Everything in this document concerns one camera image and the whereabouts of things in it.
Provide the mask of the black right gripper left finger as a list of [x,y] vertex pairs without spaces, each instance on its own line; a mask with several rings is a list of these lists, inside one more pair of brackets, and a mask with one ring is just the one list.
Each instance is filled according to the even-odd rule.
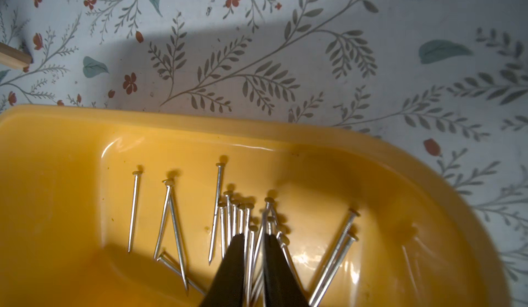
[[243,234],[232,238],[211,288],[203,298],[200,307],[243,306],[245,242],[246,238]]

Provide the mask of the steel nail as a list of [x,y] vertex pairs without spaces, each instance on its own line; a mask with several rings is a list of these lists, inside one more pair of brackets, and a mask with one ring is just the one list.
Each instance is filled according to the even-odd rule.
[[[157,258],[157,262],[162,263],[164,266],[168,267],[170,270],[175,272],[180,277],[184,277],[180,266],[174,262],[171,261],[171,259],[168,258],[168,256],[165,253],[161,253]],[[206,291],[202,289],[201,286],[199,286],[197,283],[195,283],[191,278],[186,278],[186,283],[192,286],[194,289],[196,289],[199,293],[201,293],[203,296],[206,295]]]
[[136,170],[133,172],[134,182],[133,182],[133,196],[131,202],[131,215],[129,223],[129,235],[127,242],[127,252],[131,253],[133,247],[133,237],[135,232],[135,223],[136,223],[136,212],[138,206],[138,196],[139,196],[139,186],[140,186],[140,177],[142,176],[142,171]]
[[208,251],[208,264],[211,265],[215,253],[216,245],[216,233],[217,233],[217,219],[218,219],[218,209],[219,209],[219,200],[221,196],[221,187],[224,174],[225,163],[219,162],[217,166],[217,181],[215,188],[215,198],[214,198],[214,212],[213,212],[213,223],[210,233],[210,246]]

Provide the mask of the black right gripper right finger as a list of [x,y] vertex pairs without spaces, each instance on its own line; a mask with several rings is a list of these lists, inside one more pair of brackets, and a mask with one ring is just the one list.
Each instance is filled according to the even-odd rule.
[[286,258],[273,235],[265,234],[264,247],[264,303],[274,306],[309,306]]

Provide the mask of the yellow plastic storage box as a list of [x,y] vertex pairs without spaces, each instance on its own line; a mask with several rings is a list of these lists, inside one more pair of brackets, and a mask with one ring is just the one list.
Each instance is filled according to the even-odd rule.
[[[276,201],[310,295],[350,211],[356,235],[323,306],[508,306],[494,245],[433,170],[332,128],[17,106],[1,116],[2,306],[198,306],[217,166],[224,189]],[[133,172],[142,171],[127,252]],[[165,253],[183,278],[157,262]]]

